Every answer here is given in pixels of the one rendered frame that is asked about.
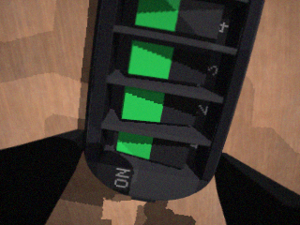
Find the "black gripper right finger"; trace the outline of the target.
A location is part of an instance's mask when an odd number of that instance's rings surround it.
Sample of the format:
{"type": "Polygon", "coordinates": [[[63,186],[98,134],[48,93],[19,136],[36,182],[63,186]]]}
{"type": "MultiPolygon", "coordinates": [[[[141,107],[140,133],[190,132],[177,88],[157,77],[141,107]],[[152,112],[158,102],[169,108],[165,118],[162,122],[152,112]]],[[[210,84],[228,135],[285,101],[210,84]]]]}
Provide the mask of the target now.
{"type": "Polygon", "coordinates": [[[221,153],[216,189],[226,225],[300,225],[300,195],[221,153]]]}

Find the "dark grey controller unit with label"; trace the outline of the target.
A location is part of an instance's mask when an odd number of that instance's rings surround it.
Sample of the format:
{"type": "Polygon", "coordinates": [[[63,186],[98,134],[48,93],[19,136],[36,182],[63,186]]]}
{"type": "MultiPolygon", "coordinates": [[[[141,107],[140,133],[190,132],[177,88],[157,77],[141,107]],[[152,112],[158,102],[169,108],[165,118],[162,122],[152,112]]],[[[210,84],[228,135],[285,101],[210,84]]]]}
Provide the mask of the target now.
{"type": "Polygon", "coordinates": [[[265,0],[97,0],[83,134],[103,185],[148,203],[216,172],[265,0]]]}

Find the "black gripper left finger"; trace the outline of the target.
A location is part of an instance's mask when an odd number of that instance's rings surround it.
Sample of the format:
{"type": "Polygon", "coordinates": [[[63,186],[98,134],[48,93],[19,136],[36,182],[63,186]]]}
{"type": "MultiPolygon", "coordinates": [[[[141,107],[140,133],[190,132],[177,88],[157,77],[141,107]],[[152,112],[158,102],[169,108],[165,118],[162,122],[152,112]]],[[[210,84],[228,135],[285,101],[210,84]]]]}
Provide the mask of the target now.
{"type": "Polygon", "coordinates": [[[76,129],[0,149],[0,225],[45,225],[82,156],[76,129]]]}

